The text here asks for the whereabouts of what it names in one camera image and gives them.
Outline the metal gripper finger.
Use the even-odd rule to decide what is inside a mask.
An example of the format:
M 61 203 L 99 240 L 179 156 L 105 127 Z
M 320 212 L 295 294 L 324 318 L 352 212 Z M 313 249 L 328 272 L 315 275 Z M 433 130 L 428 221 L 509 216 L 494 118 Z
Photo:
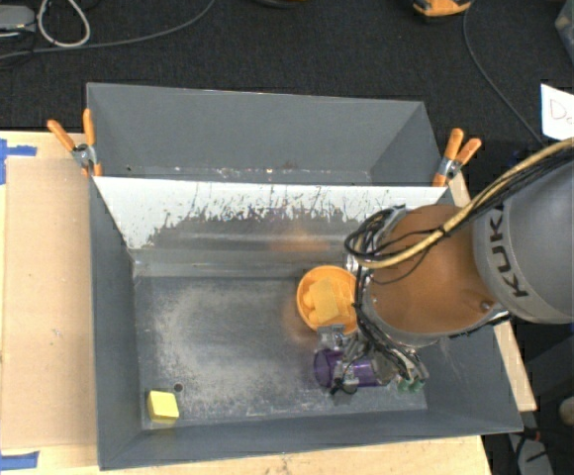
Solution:
M 358 390 L 359 380 L 351 374 L 341 374 L 333 382 L 333 403 L 348 405 Z
M 344 324 L 332 324 L 329 326 L 318 327 L 317 350 L 343 350 L 345 345 L 344 329 Z

